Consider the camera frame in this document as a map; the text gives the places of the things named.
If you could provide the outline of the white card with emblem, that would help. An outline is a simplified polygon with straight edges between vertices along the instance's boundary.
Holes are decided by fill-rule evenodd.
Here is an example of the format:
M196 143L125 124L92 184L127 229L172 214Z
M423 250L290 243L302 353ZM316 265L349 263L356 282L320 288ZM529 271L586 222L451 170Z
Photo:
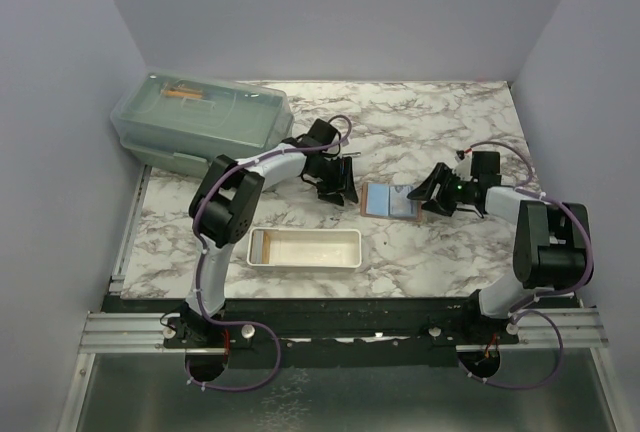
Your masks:
M414 218L416 204L408 198L412 185L393 185L389 188L389 215L394 218Z

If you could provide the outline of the tan leather card holder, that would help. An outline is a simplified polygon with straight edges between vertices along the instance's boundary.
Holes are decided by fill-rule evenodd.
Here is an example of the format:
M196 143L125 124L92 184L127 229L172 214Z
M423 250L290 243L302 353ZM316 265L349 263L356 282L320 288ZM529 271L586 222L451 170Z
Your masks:
M362 187L361 215L380 219L417 222L420 204L408 198L413 185L366 182Z

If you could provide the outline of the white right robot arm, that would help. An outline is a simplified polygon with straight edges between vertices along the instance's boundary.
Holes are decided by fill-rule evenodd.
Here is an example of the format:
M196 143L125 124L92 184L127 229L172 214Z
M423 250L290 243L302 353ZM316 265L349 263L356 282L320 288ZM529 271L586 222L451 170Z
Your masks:
M480 216L515 226L512 271L475 291L469 297L472 312L459 322L462 336L480 344L496 332L495 319L512 318L543 297L585 286L594 272L594 253L584 205L504 185L497 151L467 149L457 156L456 167L437 163L407 198L440 216L468 205Z

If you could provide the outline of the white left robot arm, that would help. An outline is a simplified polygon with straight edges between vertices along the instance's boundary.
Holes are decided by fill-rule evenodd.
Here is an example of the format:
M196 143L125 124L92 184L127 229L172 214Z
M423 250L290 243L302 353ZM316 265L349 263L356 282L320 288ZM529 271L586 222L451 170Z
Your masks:
M188 209L200 255L180 317L197 345L209 347L221 337L225 325L216 315L225 303L231 255L249 231L263 191L299 178L323 202L359 202L352 159L342 154L351 132L352 122L344 115L317 119L306 133L259 155L213 160Z

